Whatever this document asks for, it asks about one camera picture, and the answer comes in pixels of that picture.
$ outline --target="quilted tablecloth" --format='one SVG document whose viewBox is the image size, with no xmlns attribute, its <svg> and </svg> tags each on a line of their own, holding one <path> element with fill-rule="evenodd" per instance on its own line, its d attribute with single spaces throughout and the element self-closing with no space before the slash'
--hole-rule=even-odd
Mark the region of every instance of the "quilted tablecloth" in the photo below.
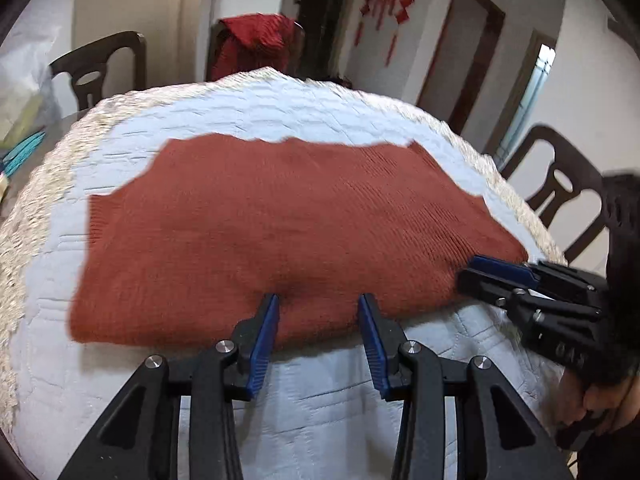
<svg viewBox="0 0 640 480">
<path fill-rule="evenodd" d="M 563 262 L 546 229 L 491 159 L 445 123 L 411 105 L 272 69 L 215 83 L 130 92 L 98 103 L 32 175 L 0 228 L 0 415 L 25 464 L 57 477 L 107 403 L 152 349 L 77 344 L 65 318 L 86 255 L 87 197 L 145 169 L 169 138 L 220 132 L 241 139 L 365 145 L 420 142 L 527 249 L 530 261 Z M 470 304 L 407 327 L 439 355 L 488 355 L 539 418 L 559 369 L 524 351 L 496 309 Z M 182 404 L 181 436 L 188 427 Z M 370 383 L 356 336 L 278 354 L 258 399 L 235 405 L 247 479 L 385 479 L 401 404 Z M 452 415 L 447 405 L 447 415 Z M 180 441 L 180 474 L 186 448 Z M 447 419 L 447 475 L 454 477 L 455 424 Z"/>
</svg>

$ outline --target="plastic bag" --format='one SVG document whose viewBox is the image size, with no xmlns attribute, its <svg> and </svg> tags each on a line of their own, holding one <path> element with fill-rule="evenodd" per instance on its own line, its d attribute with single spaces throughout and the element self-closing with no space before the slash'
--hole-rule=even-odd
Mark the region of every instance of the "plastic bag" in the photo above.
<svg viewBox="0 0 640 480">
<path fill-rule="evenodd" d="M 49 69 L 60 28 L 26 25 L 18 20 L 0 48 L 0 148 L 5 149 L 60 120 Z"/>
</svg>

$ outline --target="cream lace tablecloth edge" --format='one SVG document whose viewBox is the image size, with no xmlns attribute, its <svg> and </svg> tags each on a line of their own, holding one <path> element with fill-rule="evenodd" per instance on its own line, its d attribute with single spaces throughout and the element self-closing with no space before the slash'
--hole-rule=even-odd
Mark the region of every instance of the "cream lace tablecloth edge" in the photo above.
<svg viewBox="0 0 640 480">
<path fill-rule="evenodd" d="M 216 82 L 132 91 L 100 101 L 84 118 L 75 123 L 52 152 L 31 174 L 13 211 L 0 227 L 0 428 L 11 438 L 16 398 L 16 374 L 9 356 L 9 338 L 24 314 L 26 286 L 23 270 L 47 239 L 49 216 L 54 202 L 62 198 L 73 184 L 72 167 L 94 150 L 102 137 L 116 124 L 146 108 L 167 105 L 181 99 L 197 97 L 217 89 L 242 89 L 258 81 L 291 79 L 273 68 L 238 73 Z M 323 86 L 345 99 L 359 99 L 372 108 L 392 110 L 408 120 L 426 124 L 460 150 L 466 162 L 485 177 L 487 184 L 514 212 L 536 244 L 552 262 L 566 260 L 549 232 L 526 202 L 500 175 L 490 156 L 480 155 L 449 125 L 419 108 L 402 101 L 353 91 L 332 83 L 298 81 L 299 84 Z"/>
</svg>

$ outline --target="red garment on chair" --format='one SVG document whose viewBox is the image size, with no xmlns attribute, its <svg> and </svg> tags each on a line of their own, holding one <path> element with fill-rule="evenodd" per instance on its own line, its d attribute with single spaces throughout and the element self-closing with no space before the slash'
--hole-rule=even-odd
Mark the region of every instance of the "red garment on chair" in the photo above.
<svg viewBox="0 0 640 480">
<path fill-rule="evenodd" d="M 90 199 L 76 341 L 207 346 L 280 296 L 278 345 L 356 329 L 356 300 L 402 319 L 456 298 L 474 254 L 527 251 L 419 144 L 356 148 L 231 136 L 170 140 Z"/>
<path fill-rule="evenodd" d="M 210 69 L 210 80 L 263 66 L 286 71 L 296 22 L 279 14 L 246 14 L 222 22 L 231 36 L 222 44 Z"/>
</svg>

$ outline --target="finger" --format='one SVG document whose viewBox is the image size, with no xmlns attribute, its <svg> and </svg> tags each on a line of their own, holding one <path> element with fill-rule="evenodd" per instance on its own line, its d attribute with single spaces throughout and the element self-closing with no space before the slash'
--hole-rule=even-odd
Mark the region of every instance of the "finger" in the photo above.
<svg viewBox="0 0 640 480">
<path fill-rule="evenodd" d="M 618 409 L 611 431 L 617 431 L 631 424 L 640 413 L 640 378 L 635 377 L 628 395 Z"/>
<path fill-rule="evenodd" d="M 597 386 L 593 384 L 584 394 L 584 407 L 599 412 L 617 408 L 629 390 L 631 378 L 626 378 L 615 386 Z"/>
<path fill-rule="evenodd" d="M 558 389 L 558 410 L 556 419 L 565 424 L 582 420 L 586 410 L 582 405 L 582 382 L 573 373 L 565 371 Z"/>
<path fill-rule="evenodd" d="M 607 416 L 605 416 L 604 420 L 600 423 L 600 425 L 595 429 L 594 433 L 596 435 L 601 435 L 603 433 L 607 433 L 611 429 L 611 425 L 616 418 L 616 410 L 612 409 L 607 412 Z"/>
</svg>

